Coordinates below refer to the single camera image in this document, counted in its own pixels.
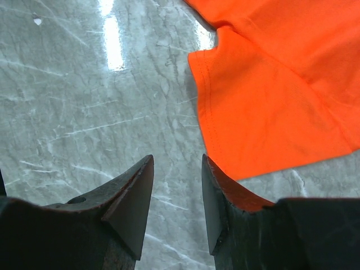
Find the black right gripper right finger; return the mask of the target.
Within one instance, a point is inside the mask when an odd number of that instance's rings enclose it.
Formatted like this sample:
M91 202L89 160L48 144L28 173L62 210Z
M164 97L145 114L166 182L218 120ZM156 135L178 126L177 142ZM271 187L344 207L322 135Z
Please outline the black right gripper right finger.
M274 205L230 178L205 154L202 156L201 183L209 253L212 256L218 253L230 231L228 204L248 213Z

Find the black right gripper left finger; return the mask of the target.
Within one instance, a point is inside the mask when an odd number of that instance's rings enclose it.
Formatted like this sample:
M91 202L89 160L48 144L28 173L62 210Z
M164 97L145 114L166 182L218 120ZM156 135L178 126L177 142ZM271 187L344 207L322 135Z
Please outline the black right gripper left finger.
M154 157L146 155L123 174L68 202L46 205L66 212L96 210L100 222L135 259L142 254L154 181Z

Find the orange t shirt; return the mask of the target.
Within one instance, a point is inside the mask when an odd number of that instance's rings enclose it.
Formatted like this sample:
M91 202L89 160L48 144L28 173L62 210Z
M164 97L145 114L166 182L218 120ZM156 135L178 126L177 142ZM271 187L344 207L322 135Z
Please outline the orange t shirt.
M190 53L208 155L235 180L359 149L358 1L189 1L217 31Z

